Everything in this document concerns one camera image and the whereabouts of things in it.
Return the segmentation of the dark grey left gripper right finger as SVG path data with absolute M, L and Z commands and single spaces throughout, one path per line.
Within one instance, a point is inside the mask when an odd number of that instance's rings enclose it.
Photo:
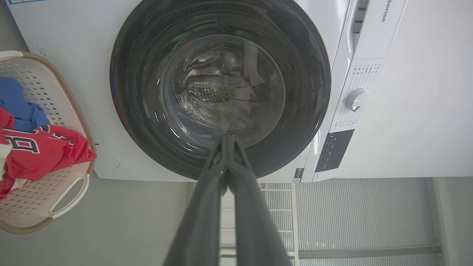
M 227 136 L 227 184 L 235 197 L 237 266 L 291 266 L 247 154 Z

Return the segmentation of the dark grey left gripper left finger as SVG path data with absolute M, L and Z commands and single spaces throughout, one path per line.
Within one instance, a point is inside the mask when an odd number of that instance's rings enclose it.
M 218 266 L 220 205 L 227 189 L 227 151 L 227 137 L 223 136 L 198 177 L 163 266 Z

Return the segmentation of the round black glass washer door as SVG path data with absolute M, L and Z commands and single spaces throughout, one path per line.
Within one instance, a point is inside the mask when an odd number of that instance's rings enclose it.
M 277 108 L 238 130 L 198 122 L 176 96 L 176 66 L 210 44 L 260 47 L 279 68 Z M 330 98 L 321 35 L 294 0 L 142 0 L 115 41 L 117 113 L 133 141 L 172 172 L 196 178 L 221 135 L 234 135 L 257 177 L 294 160 L 319 129 Z

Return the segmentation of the white Hisense washing machine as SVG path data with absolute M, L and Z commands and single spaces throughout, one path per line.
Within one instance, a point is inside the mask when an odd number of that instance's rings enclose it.
M 140 0 L 4 0 L 30 52 L 58 67 L 98 144 L 119 157 L 108 180 L 186 182 L 137 146 L 121 123 L 110 88 L 115 39 Z M 262 183 L 331 178 L 473 177 L 473 0 L 408 0 L 383 59 L 349 59 L 350 0 L 294 0 L 327 49 L 329 109 L 314 141 Z M 362 112 L 345 106 L 356 89 L 372 94 Z M 328 133 L 354 130 L 340 166 L 315 172 Z

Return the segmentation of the white slatted radiator panel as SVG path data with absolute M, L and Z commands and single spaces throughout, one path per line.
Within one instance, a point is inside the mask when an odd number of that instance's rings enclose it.
M 260 187 L 290 266 L 444 266 L 427 177 Z

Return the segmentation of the black touch display panel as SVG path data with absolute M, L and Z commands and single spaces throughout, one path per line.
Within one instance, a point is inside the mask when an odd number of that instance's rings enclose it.
M 328 133 L 321 150 L 315 172 L 336 169 L 340 166 L 354 130 Z

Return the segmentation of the round white filter cover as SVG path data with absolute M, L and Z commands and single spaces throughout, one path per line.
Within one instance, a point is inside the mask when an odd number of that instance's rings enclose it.
M 111 170 L 120 165 L 118 155 L 108 146 L 96 143 L 96 169 Z

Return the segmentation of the steel perforated washer drum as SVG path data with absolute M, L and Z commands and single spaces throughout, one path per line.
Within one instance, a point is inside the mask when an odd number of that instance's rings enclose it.
M 238 130 L 277 108 L 279 68 L 251 44 L 194 48 L 179 60 L 174 78 L 183 108 L 211 128 Z

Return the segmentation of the white round control knob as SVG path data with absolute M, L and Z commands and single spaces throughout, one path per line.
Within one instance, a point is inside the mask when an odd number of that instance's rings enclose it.
M 356 89 L 345 100 L 345 106 L 353 112 L 362 112 L 372 101 L 372 94 L 365 89 Z

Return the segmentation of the red printed jersey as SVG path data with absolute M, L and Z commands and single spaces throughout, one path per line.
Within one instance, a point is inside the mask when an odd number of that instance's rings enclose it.
M 28 181 L 48 173 L 94 160 L 89 141 L 78 132 L 60 126 L 41 126 L 32 133 L 14 129 L 15 119 L 0 108 L 0 143 L 13 149 L 7 158 L 7 173 L 0 182 L 0 201 Z

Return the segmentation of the white garment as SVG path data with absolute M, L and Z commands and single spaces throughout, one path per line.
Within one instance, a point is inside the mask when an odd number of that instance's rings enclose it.
M 0 182 L 4 180 L 4 175 L 7 173 L 7 158 L 12 149 L 12 145 L 0 143 Z

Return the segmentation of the beige perforated laundry basket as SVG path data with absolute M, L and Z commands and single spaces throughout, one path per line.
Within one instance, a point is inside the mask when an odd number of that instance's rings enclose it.
M 0 51 L 0 77 L 16 79 L 26 100 L 42 106 L 56 126 L 74 130 L 96 150 L 92 133 L 72 91 L 59 70 L 46 58 L 30 52 Z M 0 201 L 0 230 L 34 233 L 71 210 L 85 195 L 95 161 L 47 174 Z

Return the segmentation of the blue garment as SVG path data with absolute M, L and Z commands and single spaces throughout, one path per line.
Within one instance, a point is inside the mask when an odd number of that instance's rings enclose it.
M 43 108 L 26 101 L 23 92 L 24 88 L 16 80 L 0 77 L 0 107 L 14 116 L 14 129 L 32 133 L 38 127 L 49 126 Z

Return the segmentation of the white detergent drawer front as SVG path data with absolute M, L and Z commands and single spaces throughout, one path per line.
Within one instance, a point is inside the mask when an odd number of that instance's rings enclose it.
M 360 32 L 356 16 L 364 0 L 350 0 L 344 37 L 349 59 L 383 59 L 395 39 L 408 0 L 368 0 Z

